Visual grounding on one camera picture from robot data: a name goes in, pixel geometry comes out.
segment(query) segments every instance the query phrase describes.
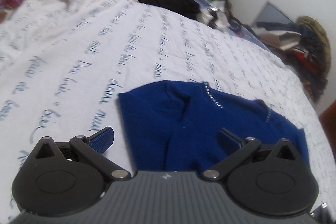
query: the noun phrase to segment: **cursive text print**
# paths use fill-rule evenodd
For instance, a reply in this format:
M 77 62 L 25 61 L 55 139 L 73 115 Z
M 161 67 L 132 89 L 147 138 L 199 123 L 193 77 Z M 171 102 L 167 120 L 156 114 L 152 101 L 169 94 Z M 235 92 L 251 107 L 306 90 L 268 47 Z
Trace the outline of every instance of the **cursive text print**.
M 35 128 L 32 133 L 30 134 L 29 137 L 29 143 L 32 144 L 34 141 L 34 134 L 35 132 L 40 129 L 40 128 L 46 128 L 46 123 L 50 121 L 51 118 L 53 117 L 61 117 L 57 112 L 51 110 L 51 109 L 46 109 L 45 111 L 42 112 L 42 116 L 40 118 L 39 126 Z
M 215 71 L 216 71 L 216 67 L 215 67 L 215 65 L 212 64 L 212 63 L 209 63 L 209 65 L 210 65 L 210 71 L 211 71 L 211 73 L 212 73 L 212 74 L 215 73 Z
M 11 111 L 13 107 L 19 107 L 19 105 L 16 102 L 13 102 L 12 100 L 5 101 L 4 107 L 0 110 L 0 122 L 3 121 L 7 116 L 8 113 Z
M 34 58 L 29 60 L 30 66 L 28 68 L 28 70 L 25 72 L 25 76 L 32 78 L 34 76 L 34 74 L 37 72 L 38 67 L 42 64 L 45 63 L 47 64 L 47 62 L 43 61 L 40 57 L 38 56 L 33 56 Z
M 19 23 L 19 22 L 21 22 L 22 20 L 24 20 L 24 19 L 27 19 L 26 17 L 19 17 L 19 18 L 17 18 L 14 22 L 15 23 Z
M 160 37 L 160 46 L 164 46 L 168 42 L 168 39 L 163 35 Z
M 113 1 L 105 1 L 105 2 L 102 2 L 100 5 L 103 6 L 103 7 L 111 7 Z
M 159 49 L 157 50 L 157 53 L 158 53 L 159 55 L 163 55 L 164 57 L 168 57 L 168 55 L 165 54 L 165 50 L 164 50 L 163 48 L 159 48 Z
M 186 65 L 187 65 L 187 71 L 191 71 L 191 70 L 194 70 L 194 67 L 195 67 L 195 64 L 192 63 L 192 59 L 195 57 L 194 54 L 191 54 L 191 53 L 188 53 L 188 52 L 185 52 L 186 53 L 186 56 L 185 56 L 185 59 L 186 59 Z
M 112 95 L 115 91 L 116 86 L 122 88 L 122 86 L 118 85 L 118 82 L 116 80 L 110 79 L 109 82 L 107 83 L 107 86 L 104 90 L 104 94 L 103 94 L 102 98 L 100 99 L 99 104 L 109 102 L 108 99 L 112 98 Z
M 7 35 L 8 35 L 8 33 L 6 31 L 2 31 L 0 33 L 0 41 L 3 40 Z
M 183 45 L 185 47 L 191 48 L 191 46 L 190 46 L 190 40 L 187 39 L 187 38 L 183 38 Z
M 123 7 L 123 10 L 127 10 L 127 9 L 129 9 L 129 8 L 130 8 L 130 5 L 127 4 L 126 6 Z M 125 12 L 124 12 L 123 10 L 119 11 L 119 12 L 115 15 L 115 18 L 112 19 L 112 20 L 110 21 L 110 23 L 113 23 L 113 24 L 119 24 L 120 19 L 121 19 L 124 15 L 126 15 Z
M 77 22 L 76 27 L 81 28 L 81 27 L 83 27 L 84 25 L 87 25 L 87 24 L 90 24 L 90 22 L 86 21 L 85 18 L 82 18 L 82 20 Z
M 179 21 L 180 21 L 180 26 L 181 26 L 183 29 L 185 29 L 185 24 L 184 24 L 183 18 L 180 18 Z
M 143 30 L 143 29 L 146 29 L 146 27 L 142 26 L 142 25 L 136 25 L 135 28 L 137 30 Z
M 18 91 L 24 91 L 25 89 L 28 89 L 29 87 L 27 87 L 25 82 L 19 82 L 16 87 L 14 88 L 14 90 L 12 91 L 12 94 L 16 94 L 16 92 Z
M 132 45 L 126 45 L 126 47 L 124 48 L 124 51 L 125 52 L 128 52 L 130 50 L 136 50 L 137 48 L 132 46 Z
M 112 29 L 110 28 L 103 28 L 98 32 L 98 36 L 102 37 L 104 35 L 107 35 L 108 33 L 112 32 Z
M 29 28 L 30 28 L 31 26 L 33 26 L 33 25 L 37 25 L 37 21 L 29 22 L 26 26 L 24 26 L 24 27 L 22 28 L 22 30 L 23 30 L 23 31 L 27 31 L 27 30 L 29 30 Z
M 128 60 L 130 59 L 130 57 L 136 58 L 133 55 L 129 55 L 129 54 L 122 54 L 120 56 L 120 59 L 117 63 L 117 67 L 120 67 L 121 65 L 126 65 L 128 63 Z
M 19 169 L 21 169 L 22 165 L 25 163 L 28 156 L 29 156 L 29 153 L 27 151 L 20 150 L 20 156 L 17 157 L 17 159 L 20 161 Z
M 95 8 L 95 9 L 92 9 L 90 12 L 89 12 L 89 15 L 91 17 L 97 17 L 97 15 L 99 14 L 100 10 L 98 8 Z
M 68 84 L 70 83 L 78 83 L 76 80 L 71 79 L 71 78 L 64 78 L 63 79 L 63 83 L 60 84 L 58 86 L 58 92 L 55 93 L 55 96 L 58 96 L 59 94 L 63 93 L 63 92 L 67 92 L 68 90 L 70 90 L 70 88 L 68 87 Z
M 160 65 L 158 63 L 155 63 L 155 68 L 154 68 L 154 76 L 153 78 L 158 78 L 162 76 L 162 71 L 166 70 L 163 65 Z
M 216 90 L 224 92 L 224 90 L 221 88 L 221 85 L 219 84 L 219 81 L 214 79 L 215 85 L 216 85 Z
M 84 62 L 82 60 L 77 60 L 76 64 L 72 66 L 71 70 L 69 70 L 69 73 L 76 74 L 81 70 L 81 68 L 89 67 L 89 66 L 92 66 L 92 63 Z
M 87 47 L 87 49 L 84 51 L 86 54 L 96 54 L 99 52 L 98 46 L 100 45 L 100 42 L 97 40 L 92 41 L 92 43 Z
M 105 116 L 106 116 L 106 113 L 104 111 L 98 109 L 95 117 L 92 120 L 91 129 L 89 129 L 89 131 L 99 131 L 100 126 L 101 126 L 102 121 L 105 118 Z
M 139 42 L 139 38 L 141 38 L 141 37 L 139 37 L 138 35 L 130 34 L 128 43 L 137 44 Z
M 161 17 L 162 17 L 162 27 L 161 27 L 161 30 L 163 30 L 164 33 L 168 32 L 169 31 L 169 23 L 168 23 L 167 12 L 163 11 L 163 15 Z
M 210 52 L 210 50 L 208 49 L 207 47 L 207 44 L 206 43 L 203 43 L 203 49 L 204 49 L 204 52 L 207 56 L 209 57 L 213 57 L 213 54 Z

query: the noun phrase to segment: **black round pad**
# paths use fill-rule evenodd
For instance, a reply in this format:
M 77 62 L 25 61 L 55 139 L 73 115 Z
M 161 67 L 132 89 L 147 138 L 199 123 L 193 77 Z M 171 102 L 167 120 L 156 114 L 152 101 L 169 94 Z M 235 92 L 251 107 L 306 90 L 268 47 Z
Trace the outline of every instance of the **black round pad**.
M 282 172 L 265 172 L 261 173 L 256 178 L 257 186 L 272 194 L 287 193 L 295 186 L 295 180 Z
M 50 164 L 48 159 L 38 159 L 38 166 L 21 169 L 15 178 L 12 193 L 19 208 L 40 216 L 65 216 L 99 200 L 104 180 L 95 168 L 67 160 Z
M 36 180 L 37 187 L 46 193 L 63 193 L 73 187 L 76 178 L 69 172 L 51 171 L 40 175 Z
M 268 216 L 288 216 L 307 211 L 318 188 L 307 168 L 295 161 L 255 162 L 234 170 L 227 189 L 243 207 Z

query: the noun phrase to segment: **metal rivet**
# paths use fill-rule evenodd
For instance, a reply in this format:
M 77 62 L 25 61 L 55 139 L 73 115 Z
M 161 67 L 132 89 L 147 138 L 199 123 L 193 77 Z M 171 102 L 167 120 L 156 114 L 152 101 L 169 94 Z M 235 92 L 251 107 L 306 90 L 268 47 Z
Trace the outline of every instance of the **metal rivet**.
M 111 175 L 116 179 L 123 179 L 127 177 L 128 173 L 125 170 L 114 170 Z
M 206 178 L 215 179 L 215 178 L 218 178 L 218 177 L 219 177 L 219 172 L 216 171 L 216 170 L 205 170 L 205 171 L 203 172 L 203 175 L 204 175 Z

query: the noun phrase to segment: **blue sweater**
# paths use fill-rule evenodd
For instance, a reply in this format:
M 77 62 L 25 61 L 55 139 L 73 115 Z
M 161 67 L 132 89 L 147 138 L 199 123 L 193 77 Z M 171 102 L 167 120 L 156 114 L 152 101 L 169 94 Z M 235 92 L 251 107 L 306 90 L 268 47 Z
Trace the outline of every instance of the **blue sweater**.
M 204 83 L 161 81 L 120 93 L 126 137 L 139 170 L 197 170 L 201 172 L 232 153 L 219 129 L 255 137 L 263 144 L 288 138 L 308 163 L 303 130 L 268 108 L 210 89 Z

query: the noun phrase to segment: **gray ribbed plate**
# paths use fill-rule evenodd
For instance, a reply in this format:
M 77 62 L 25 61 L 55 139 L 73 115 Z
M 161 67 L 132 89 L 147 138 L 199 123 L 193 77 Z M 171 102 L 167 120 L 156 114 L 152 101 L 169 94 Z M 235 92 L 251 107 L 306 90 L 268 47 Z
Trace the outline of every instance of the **gray ribbed plate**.
M 243 210 L 194 172 L 144 172 L 114 182 L 91 208 L 66 217 L 21 213 L 13 224 L 317 224 L 310 215 L 268 219 Z

